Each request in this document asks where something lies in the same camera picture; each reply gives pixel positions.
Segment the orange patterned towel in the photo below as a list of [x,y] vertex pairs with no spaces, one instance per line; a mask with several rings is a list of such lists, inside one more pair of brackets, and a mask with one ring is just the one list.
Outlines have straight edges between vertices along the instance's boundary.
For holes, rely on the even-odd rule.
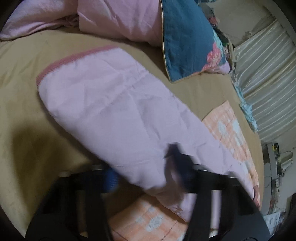
[[[213,109],[202,122],[242,163],[254,186],[259,186],[251,153],[229,102]],[[182,241],[187,229],[180,217],[147,194],[113,216],[109,224],[115,241]],[[210,236],[216,234],[217,231],[212,230]]]

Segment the pillow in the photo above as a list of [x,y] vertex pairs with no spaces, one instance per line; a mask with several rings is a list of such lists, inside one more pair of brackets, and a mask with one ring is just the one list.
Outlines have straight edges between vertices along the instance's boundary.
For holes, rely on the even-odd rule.
[[161,0],[163,52],[171,82],[226,63],[222,43],[194,0]]
[[83,32],[161,46],[159,0],[78,0],[77,12]]
[[77,4],[77,0],[24,0],[4,25],[0,39],[11,40],[45,28],[74,26],[78,24]]

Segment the pink flower print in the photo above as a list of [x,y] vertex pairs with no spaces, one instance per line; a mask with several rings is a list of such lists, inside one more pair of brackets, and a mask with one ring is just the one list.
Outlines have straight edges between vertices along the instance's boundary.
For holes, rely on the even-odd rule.
[[202,71],[208,70],[209,68],[216,67],[221,61],[222,55],[221,50],[217,47],[216,42],[213,43],[213,51],[207,55],[207,64],[204,65]]

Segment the light blue cloth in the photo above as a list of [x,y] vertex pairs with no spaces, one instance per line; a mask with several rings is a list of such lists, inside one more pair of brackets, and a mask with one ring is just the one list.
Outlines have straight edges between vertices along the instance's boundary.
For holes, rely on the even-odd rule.
[[239,104],[239,106],[241,107],[244,116],[246,117],[249,126],[251,127],[251,129],[253,130],[254,133],[258,132],[258,125],[256,120],[253,117],[253,110],[252,110],[252,105],[248,104],[245,99],[244,96],[242,94],[242,90],[239,86],[234,85],[234,88],[237,92],[237,95],[239,96],[239,99],[241,101],[241,103]]

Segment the yellow fitted sheet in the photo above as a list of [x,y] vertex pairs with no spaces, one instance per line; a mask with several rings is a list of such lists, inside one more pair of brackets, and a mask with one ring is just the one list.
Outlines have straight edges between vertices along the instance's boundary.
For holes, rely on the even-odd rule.
[[[165,75],[160,48],[107,40],[74,28],[45,30],[0,42],[0,204],[23,235],[58,173],[77,170],[95,158],[44,111],[37,94],[36,76],[53,61],[108,44],[126,50],[200,119],[228,100],[249,146],[263,198],[261,143],[240,110],[228,75],[204,73],[171,84]],[[109,215],[127,207],[140,193],[138,188],[122,184],[116,193],[106,197]]]

